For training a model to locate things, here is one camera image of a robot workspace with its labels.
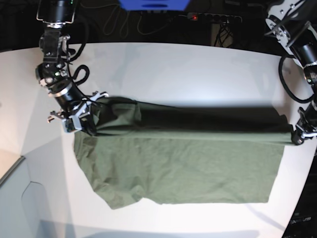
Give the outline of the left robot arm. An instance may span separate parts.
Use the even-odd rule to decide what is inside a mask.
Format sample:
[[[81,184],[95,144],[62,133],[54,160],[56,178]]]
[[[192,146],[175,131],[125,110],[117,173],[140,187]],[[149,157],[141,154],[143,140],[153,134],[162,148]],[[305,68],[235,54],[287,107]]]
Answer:
[[[313,23],[317,20],[315,0],[274,0],[267,9],[265,22],[269,27],[266,36],[273,36],[286,51],[278,66],[280,81],[286,93],[300,104],[300,118],[292,133],[291,140],[301,145],[317,135],[317,30]],[[305,81],[311,86],[313,94],[307,99],[299,99],[288,88],[283,77],[284,61],[293,59],[303,70]]]

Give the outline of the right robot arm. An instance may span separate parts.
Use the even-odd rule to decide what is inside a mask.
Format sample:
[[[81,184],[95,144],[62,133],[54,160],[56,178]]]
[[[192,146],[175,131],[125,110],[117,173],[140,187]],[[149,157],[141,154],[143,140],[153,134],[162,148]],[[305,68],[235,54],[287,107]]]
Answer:
[[[59,111],[52,111],[47,121],[56,119],[62,124],[66,133],[82,131],[96,135],[96,123],[92,109],[100,107],[98,99],[108,96],[107,92],[94,92],[85,95],[79,85],[86,82],[90,70],[80,65],[74,73],[70,65],[79,58],[88,41],[88,25],[84,24],[84,41],[79,50],[69,48],[70,36],[62,29],[75,20],[78,1],[76,0],[42,0],[37,10],[38,21],[44,23],[44,33],[39,39],[43,61],[35,70],[38,83],[48,95],[60,106]]]

